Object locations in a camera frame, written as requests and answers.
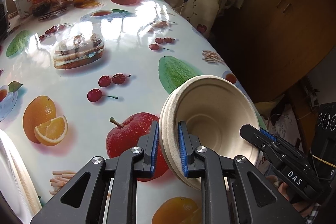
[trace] blue gripper pad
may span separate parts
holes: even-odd
[[[267,138],[271,139],[273,142],[277,141],[277,138],[275,138],[272,134],[268,133],[266,130],[260,128],[260,132],[265,135]]]
[[[183,138],[183,132],[181,124],[178,123],[177,125],[177,138],[178,138],[178,146],[180,149],[180,157],[181,157],[181,165],[182,165],[182,171],[185,177],[188,177],[188,158],[187,158],[187,152],[185,148],[184,138]]]
[[[154,175],[156,160],[158,158],[158,148],[159,148],[159,123],[156,123],[155,127],[155,136],[153,141],[153,147],[151,152],[151,173]]]

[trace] metal pivot screw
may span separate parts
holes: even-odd
[[[141,150],[142,150],[142,148],[138,147],[138,146],[132,147],[132,149],[131,149],[132,153],[134,153],[134,154],[140,153]]]
[[[94,157],[93,159],[92,159],[92,162],[94,163],[94,164],[99,164],[99,163],[101,163],[103,161],[103,159],[101,158],[101,157],[99,157],[99,156],[96,156],[96,157]]]
[[[239,163],[244,163],[246,162],[246,158],[244,156],[238,155],[236,158],[236,161],[238,161]]]
[[[197,152],[199,152],[199,153],[204,153],[204,152],[206,152],[208,149],[205,147],[205,146],[198,146],[197,148],[196,148],[196,150],[197,150]]]

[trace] stacked paper bowl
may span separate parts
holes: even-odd
[[[200,190],[200,178],[187,179],[182,172],[179,121],[186,121],[188,133],[219,155],[232,159],[243,155],[256,164],[259,151],[240,137],[239,130],[246,124],[259,129],[258,119],[245,95],[225,79],[213,75],[189,79],[169,95],[160,114],[160,144],[169,168],[185,184]]]

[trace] cable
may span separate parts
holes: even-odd
[[[305,118],[306,116],[308,116],[309,114],[311,114],[312,112],[307,113],[306,115],[303,115],[302,117],[300,117],[299,119],[296,119],[297,121],[301,120],[302,118]]]
[[[313,153],[311,153],[311,148],[309,148],[309,152],[310,152],[310,155],[311,155],[311,160],[312,160],[312,162],[313,162],[313,168],[314,168],[314,170],[315,170],[315,173],[316,173],[317,178],[320,179],[320,180],[332,181],[332,179],[326,179],[326,178],[320,178],[320,177],[319,177],[319,174],[317,173],[317,170],[316,170],[316,167],[315,167]]]
[[[283,115],[283,114],[278,114],[278,113],[274,113],[274,114],[272,114],[270,117],[269,117],[269,120],[271,120],[271,118],[272,118],[272,116],[273,115],[279,115],[279,116],[283,116],[283,117],[285,117],[285,118],[287,118],[287,119],[289,119],[289,120],[291,120],[291,121],[293,121],[291,118],[289,118],[288,116],[286,116],[286,115]]]

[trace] printed apple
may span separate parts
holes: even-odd
[[[128,117],[119,124],[111,117],[110,122],[116,125],[107,135],[106,151],[110,158],[119,156],[125,150],[137,145],[140,136],[149,133],[152,121],[159,121],[159,118],[147,112],[136,113]],[[151,179],[138,179],[139,181],[149,181],[160,177],[168,170],[161,147],[157,151],[157,162],[154,177]]]
[[[130,5],[135,4],[138,0],[111,0],[111,2],[114,2],[116,4],[120,5]]]

